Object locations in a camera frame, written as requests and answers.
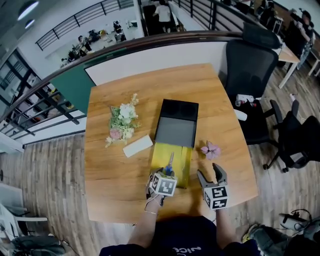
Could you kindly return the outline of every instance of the black box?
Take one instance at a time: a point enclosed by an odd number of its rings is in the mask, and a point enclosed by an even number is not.
[[[193,148],[198,108],[198,103],[164,99],[156,127],[155,142]]]

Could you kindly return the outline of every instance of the white cube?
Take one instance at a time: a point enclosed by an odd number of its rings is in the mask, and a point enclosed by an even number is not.
[[[154,190],[156,194],[173,197],[177,186],[177,178],[173,176],[167,176],[162,173],[156,172],[153,175],[150,188]]]
[[[203,199],[211,210],[228,207],[228,186],[206,187],[203,191]]]

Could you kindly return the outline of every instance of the person's hair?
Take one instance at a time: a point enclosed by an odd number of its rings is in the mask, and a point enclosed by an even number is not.
[[[310,15],[310,13],[307,12],[306,10],[304,10],[304,11],[302,12],[302,15],[306,16],[306,17],[309,19],[309,21],[311,21],[311,15]]]

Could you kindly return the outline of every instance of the flower bouquet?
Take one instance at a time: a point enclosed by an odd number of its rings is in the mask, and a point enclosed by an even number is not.
[[[127,140],[133,136],[135,128],[140,126],[139,123],[133,123],[133,121],[138,118],[135,109],[135,105],[137,105],[138,102],[139,100],[137,99],[137,94],[135,93],[133,94],[130,103],[121,104],[120,107],[110,106],[110,136],[105,140],[106,148],[116,141],[123,141],[125,144],[127,144]]]

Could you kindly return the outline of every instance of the navy blue t-shirt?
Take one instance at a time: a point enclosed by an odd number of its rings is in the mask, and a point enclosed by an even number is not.
[[[221,250],[215,224],[203,216],[188,216],[157,222],[151,246],[147,249],[126,244],[105,247],[100,252],[100,256],[117,255],[259,256],[260,252],[254,240],[233,242]]]

